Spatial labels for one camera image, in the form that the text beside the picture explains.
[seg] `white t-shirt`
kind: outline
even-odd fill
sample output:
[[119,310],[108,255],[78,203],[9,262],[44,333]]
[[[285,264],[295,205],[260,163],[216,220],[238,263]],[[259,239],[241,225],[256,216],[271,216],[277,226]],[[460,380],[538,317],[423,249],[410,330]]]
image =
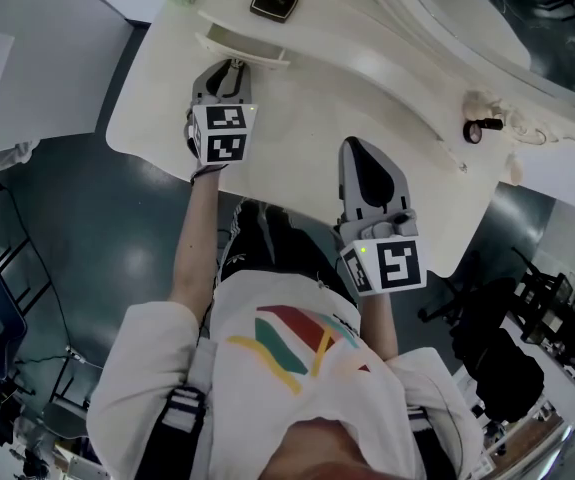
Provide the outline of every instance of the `white t-shirt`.
[[[211,339],[214,435],[209,478],[257,478],[297,421],[339,421],[366,462],[424,478],[407,405],[427,409],[465,478],[482,432],[433,349],[383,362],[358,337],[360,315],[338,294],[293,274],[240,271],[216,290]],[[131,307],[91,402],[94,449],[116,480],[132,480],[168,393],[188,371],[193,314],[173,302]]]

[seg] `sleeve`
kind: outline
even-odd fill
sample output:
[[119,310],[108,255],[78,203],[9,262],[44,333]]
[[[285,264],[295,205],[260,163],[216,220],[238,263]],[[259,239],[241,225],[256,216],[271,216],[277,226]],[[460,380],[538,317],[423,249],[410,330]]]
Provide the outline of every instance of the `sleeve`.
[[94,451],[115,480],[132,480],[167,395],[183,382],[198,340],[185,306],[132,306],[92,395],[87,430]]
[[480,460],[483,431],[436,349],[413,350],[387,366],[405,388],[407,405],[425,408],[458,478],[466,478]]

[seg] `black compact case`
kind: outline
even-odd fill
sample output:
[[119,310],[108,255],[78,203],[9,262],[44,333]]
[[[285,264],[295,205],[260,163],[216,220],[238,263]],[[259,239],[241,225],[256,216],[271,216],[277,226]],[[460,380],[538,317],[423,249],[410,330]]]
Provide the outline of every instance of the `black compact case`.
[[297,3],[298,0],[252,0],[249,10],[263,18],[285,23]]

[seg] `person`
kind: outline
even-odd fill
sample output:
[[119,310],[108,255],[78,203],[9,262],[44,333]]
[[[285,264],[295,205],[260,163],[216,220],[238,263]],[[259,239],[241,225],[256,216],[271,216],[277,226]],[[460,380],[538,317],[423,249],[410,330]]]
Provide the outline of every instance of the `person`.
[[[171,461],[173,478],[466,478],[482,431],[436,351],[399,355],[389,297],[362,297],[359,313],[280,208],[243,201],[217,271],[218,186],[218,172],[196,177],[169,298],[128,309],[92,396],[89,436],[111,476],[158,478],[143,470],[162,446],[148,464]],[[173,419],[166,408],[197,413],[196,390],[177,388],[200,385],[196,344],[212,300],[205,463],[196,441],[154,435]]]

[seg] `black pants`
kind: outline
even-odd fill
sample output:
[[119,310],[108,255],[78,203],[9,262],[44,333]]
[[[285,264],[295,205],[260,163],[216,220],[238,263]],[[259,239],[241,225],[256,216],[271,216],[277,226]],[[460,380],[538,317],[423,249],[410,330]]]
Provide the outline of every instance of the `black pants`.
[[291,227],[286,214],[280,210],[273,213],[268,211],[267,227],[274,246],[274,261],[258,223],[257,204],[245,201],[238,207],[232,222],[232,238],[223,254],[221,282],[240,270],[301,274],[321,281],[330,290],[355,304],[325,254],[302,229]]

